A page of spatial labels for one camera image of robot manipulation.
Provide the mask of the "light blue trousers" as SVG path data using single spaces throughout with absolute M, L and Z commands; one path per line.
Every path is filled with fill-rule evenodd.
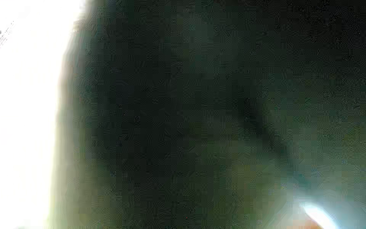
M 87 1 L 53 229 L 366 226 L 365 1 Z

